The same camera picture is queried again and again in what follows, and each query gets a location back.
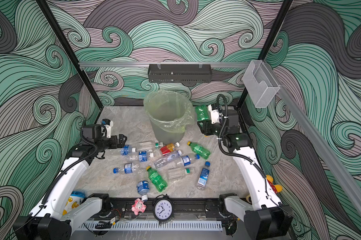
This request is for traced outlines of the green bottle yellow cap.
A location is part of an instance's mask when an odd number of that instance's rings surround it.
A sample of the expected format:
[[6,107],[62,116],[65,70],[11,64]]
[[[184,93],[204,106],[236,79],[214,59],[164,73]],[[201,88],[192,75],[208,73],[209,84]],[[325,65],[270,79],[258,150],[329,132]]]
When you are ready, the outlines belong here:
[[190,147],[190,149],[198,154],[201,158],[207,160],[210,156],[210,151],[206,148],[204,148],[202,145],[195,143],[195,142],[187,142],[187,145]]

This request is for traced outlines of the clear bottle green cap top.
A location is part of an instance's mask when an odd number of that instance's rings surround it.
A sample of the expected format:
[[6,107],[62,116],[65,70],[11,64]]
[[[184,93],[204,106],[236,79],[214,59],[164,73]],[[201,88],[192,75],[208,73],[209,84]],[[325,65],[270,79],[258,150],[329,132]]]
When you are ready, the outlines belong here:
[[152,141],[146,141],[146,142],[141,142],[137,144],[137,151],[148,151],[148,152],[153,152],[155,150],[158,150],[160,148],[162,148],[164,146],[164,144],[162,142],[152,142]]

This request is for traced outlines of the tall bottle blue sky label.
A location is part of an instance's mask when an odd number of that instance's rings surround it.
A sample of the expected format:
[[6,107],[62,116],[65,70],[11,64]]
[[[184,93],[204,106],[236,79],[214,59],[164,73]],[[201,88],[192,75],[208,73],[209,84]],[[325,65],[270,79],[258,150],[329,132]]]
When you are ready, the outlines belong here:
[[207,183],[209,172],[210,172],[209,168],[210,168],[210,162],[207,161],[204,163],[204,166],[201,169],[201,172],[200,172],[197,184],[196,184],[196,187],[199,190],[204,190],[206,187],[206,183]]

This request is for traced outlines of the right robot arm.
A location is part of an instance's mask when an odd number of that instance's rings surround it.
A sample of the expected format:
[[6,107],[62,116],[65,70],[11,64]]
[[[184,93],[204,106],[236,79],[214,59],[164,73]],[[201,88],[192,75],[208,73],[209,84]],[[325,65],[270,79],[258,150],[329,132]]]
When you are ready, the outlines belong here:
[[285,236],[293,220],[292,208],[282,203],[275,186],[266,178],[248,134],[240,130],[239,124],[223,127],[220,122],[199,121],[197,125],[204,135],[216,135],[223,153],[237,164],[249,191],[250,201],[234,195],[223,197],[223,208],[244,222],[252,240]]

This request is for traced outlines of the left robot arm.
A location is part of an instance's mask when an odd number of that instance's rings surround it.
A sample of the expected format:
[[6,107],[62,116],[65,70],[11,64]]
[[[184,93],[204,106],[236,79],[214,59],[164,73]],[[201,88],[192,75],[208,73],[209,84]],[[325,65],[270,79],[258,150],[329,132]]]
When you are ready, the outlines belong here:
[[119,134],[110,138],[87,140],[70,149],[61,171],[47,192],[27,216],[19,216],[13,229],[19,240],[68,240],[90,217],[108,216],[112,204],[108,194],[92,194],[77,208],[63,214],[67,200],[92,160],[108,149],[123,148],[127,137]]

